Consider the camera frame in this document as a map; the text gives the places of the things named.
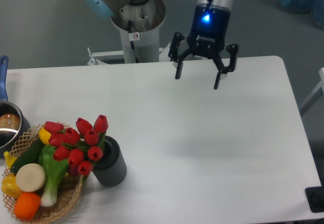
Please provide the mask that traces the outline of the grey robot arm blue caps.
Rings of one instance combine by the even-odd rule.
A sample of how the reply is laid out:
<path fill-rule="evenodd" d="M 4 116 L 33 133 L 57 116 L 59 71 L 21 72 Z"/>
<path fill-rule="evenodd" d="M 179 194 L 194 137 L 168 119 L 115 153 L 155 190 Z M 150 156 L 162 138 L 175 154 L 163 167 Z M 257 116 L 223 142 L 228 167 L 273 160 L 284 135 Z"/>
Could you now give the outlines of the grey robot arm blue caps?
<path fill-rule="evenodd" d="M 225 44 L 234 0 L 197 0 L 189 34 L 176 32 L 167 47 L 179 79 L 183 61 L 192 56 L 211 59 L 219 80 L 235 70 L 238 45 Z M 119 29 L 125 63 L 158 62 L 159 28 L 166 17 L 162 0 L 85 0 L 100 17 Z"/>

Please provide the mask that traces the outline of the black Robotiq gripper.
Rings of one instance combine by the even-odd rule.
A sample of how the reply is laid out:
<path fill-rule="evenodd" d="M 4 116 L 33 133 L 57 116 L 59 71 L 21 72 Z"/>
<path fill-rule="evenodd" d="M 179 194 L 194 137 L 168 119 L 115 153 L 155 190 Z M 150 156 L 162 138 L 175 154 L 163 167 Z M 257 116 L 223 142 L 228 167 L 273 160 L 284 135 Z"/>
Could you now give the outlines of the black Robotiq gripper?
<path fill-rule="evenodd" d="M 238 44 L 229 44 L 226 51 L 230 61 L 224 65 L 220 52 L 225 46 L 225 35 L 231 11 L 222 6 L 197 5 L 195 7 L 191 30 L 188 36 L 175 32 L 170 44 L 168 56 L 176 65 L 175 79 L 180 79 L 183 61 L 190 54 L 212 58 L 218 72 L 214 84 L 217 90 L 220 80 L 236 69 Z"/>

